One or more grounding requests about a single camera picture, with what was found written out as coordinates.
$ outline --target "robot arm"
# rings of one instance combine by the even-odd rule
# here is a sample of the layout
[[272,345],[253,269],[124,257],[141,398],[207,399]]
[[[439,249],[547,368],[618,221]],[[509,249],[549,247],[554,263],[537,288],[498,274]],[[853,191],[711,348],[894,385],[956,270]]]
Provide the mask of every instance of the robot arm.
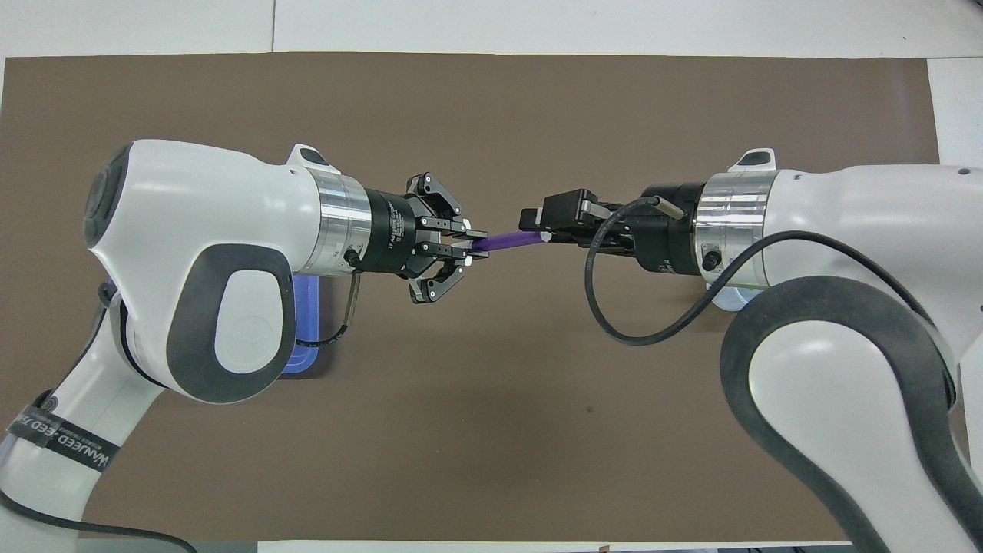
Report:
[[[934,209],[924,198],[949,200]],[[666,203],[678,211],[653,209]],[[721,354],[742,426],[860,550],[978,552],[983,495],[949,430],[947,376],[983,329],[983,255],[960,240],[981,234],[980,209],[980,169],[809,174],[758,150],[706,183],[650,187],[625,206],[586,190],[551,196],[520,228],[590,248],[592,310],[625,343],[668,338],[699,309],[648,337],[619,333],[591,293],[596,253],[700,276],[715,283],[708,294],[722,283],[763,289]]]
[[[227,403],[277,378],[296,341],[292,275],[394,274],[411,301],[433,303],[488,255],[441,238],[484,236],[429,173],[398,196],[364,188],[307,146],[270,165],[130,144],[106,161],[86,206],[87,246],[111,278],[92,339],[65,381],[10,425],[0,490],[78,521],[161,391]],[[76,530],[0,510],[0,553],[68,553]]]
[[306,146],[269,165],[137,141],[96,178],[85,231],[123,297],[136,366],[212,403],[249,398],[280,374],[295,342],[291,275],[395,274],[414,302],[429,303],[486,255],[440,243],[485,234],[432,175],[396,196],[363,188]]

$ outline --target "purple rod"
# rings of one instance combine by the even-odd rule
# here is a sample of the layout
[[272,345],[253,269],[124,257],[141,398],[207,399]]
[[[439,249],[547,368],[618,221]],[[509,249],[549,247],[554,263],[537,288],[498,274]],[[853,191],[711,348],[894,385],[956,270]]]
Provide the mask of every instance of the purple rod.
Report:
[[542,244],[549,240],[547,232],[509,232],[498,236],[480,238],[472,242],[471,247],[479,252],[492,252],[494,250],[504,250],[506,248],[518,248],[519,246],[531,246]]

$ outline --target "brown work surface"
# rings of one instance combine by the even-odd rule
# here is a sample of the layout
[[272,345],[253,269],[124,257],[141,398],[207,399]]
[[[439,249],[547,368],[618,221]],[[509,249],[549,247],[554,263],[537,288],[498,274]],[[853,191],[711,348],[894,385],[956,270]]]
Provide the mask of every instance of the brown work surface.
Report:
[[[549,194],[623,202],[755,147],[807,171],[938,159],[921,60],[244,54],[6,71],[3,420],[85,343],[103,271],[82,211],[102,161],[133,139],[276,163],[306,143],[390,192],[432,171],[492,233]],[[366,276],[324,377],[227,406],[164,394],[87,519],[197,539],[841,539],[731,416],[718,376],[730,317],[619,345],[587,308],[584,253],[496,252],[431,306]],[[597,273],[605,309],[636,333],[703,289],[624,259]]]

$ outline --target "black cable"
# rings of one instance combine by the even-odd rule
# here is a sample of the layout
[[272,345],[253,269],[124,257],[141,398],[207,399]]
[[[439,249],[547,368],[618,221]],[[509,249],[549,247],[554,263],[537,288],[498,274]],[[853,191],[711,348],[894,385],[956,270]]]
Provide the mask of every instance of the black cable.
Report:
[[305,339],[297,338],[297,345],[302,345],[303,347],[321,347],[322,345],[328,345],[330,343],[335,343],[345,336],[348,332],[348,325],[341,325],[338,328],[338,332],[334,333],[331,338],[319,339],[317,341],[307,341]]
[[81,530],[86,532],[156,539],[177,545],[178,547],[187,551],[187,553],[198,553],[198,549],[195,549],[194,545],[188,543],[180,537],[175,537],[173,535],[149,530],[141,530],[139,528],[126,528],[123,526],[109,526],[106,524],[95,524],[92,522],[69,521],[68,519],[62,519],[61,517],[47,515],[41,511],[35,511],[30,507],[21,505],[20,503],[11,499],[10,496],[3,492],[3,490],[0,490],[0,504],[16,515],[20,515],[25,519],[30,519],[35,522],[41,522],[42,524],[49,524],[52,526],[67,528],[69,530]]
[[[354,254],[353,250],[348,250],[349,253]],[[305,339],[297,338],[297,345],[303,347],[321,347],[322,345],[328,345],[330,343],[335,343],[345,336],[348,332],[348,327],[351,325],[352,318],[355,317],[355,303],[359,297],[359,283],[362,281],[362,271],[355,270],[352,273],[352,283],[351,287],[348,289],[348,305],[345,307],[345,318],[341,322],[341,327],[338,328],[338,332],[334,333],[331,338],[319,339],[314,341],[309,341]]]
[[604,313],[601,312],[601,307],[598,305],[598,298],[594,293],[595,258],[597,258],[598,250],[601,248],[601,243],[604,241],[607,233],[615,224],[619,223],[619,221],[623,219],[628,212],[639,206],[657,205],[661,201],[662,199],[658,196],[643,197],[633,200],[615,210],[614,213],[611,214],[611,216],[608,217],[607,220],[605,220],[605,222],[603,222],[598,228],[597,234],[594,235],[594,240],[591,241],[591,247],[587,251],[587,262],[584,264],[584,289],[587,292],[587,303],[591,307],[591,313],[594,315],[594,319],[599,325],[601,325],[601,328],[604,329],[609,336],[617,341],[620,341],[621,343],[635,346],[651,345],[675,336],[677,333],[679,333],[679,331],[683,330],[687,325],[692,323],[693,320],[696,319],[696,317],[714,301],[714,296],[721,291],[721,289],[731,278],[733,278],[737,271],[740,270],[742,265],[761,252],[761,250],[784,240],[806,240],[809,242],[816,242],[817,244],[823,244],[824,246],[833,248],[845,254],[847,257],[864,266],[868,271],[883,280],[884,283],[886,283],[891,290],[893,290],[901,298],[901,300],[911,308],[912,311],[925,319],[929,324],[932,324],[932,319],[928,316],[928,313],[921,306],[921,304],[918,303],[918,300],[916,300],[914,296],[912,296],[911,293],[897,281],[897,279],[891,276],[880,265],[874,263],[874,261],[872,261],[870,258],[861,254],[858,250],[847,246],[834,238],[826,236],[825,234],[810,232],[808,230],[786,230],[765,236],[741,252],[741,254],[734,259],[733,263],[727,266],[727,268],[721,272],[717,279],[714,280],[714,283],[707,289],[707,293],[703,294],[703,296],[697,300],[697,302],[694,303],[688,311],[683,313],[681,317],[679,317],[668,327],[646,336],[635,337],[624,334],[616,329],[607,320]]

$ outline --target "blue plastic base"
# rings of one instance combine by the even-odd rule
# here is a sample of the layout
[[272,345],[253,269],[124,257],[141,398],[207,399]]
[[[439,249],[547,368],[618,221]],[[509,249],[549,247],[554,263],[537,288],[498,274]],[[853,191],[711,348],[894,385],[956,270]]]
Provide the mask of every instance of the blue plastic base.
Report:
[[[297,313],[297,338],[318,339],[320,297],[318,276],[294,275],[294,306]],[[318,359],[316,347],[294,346],[282,374],[295,375],[309,369]]]

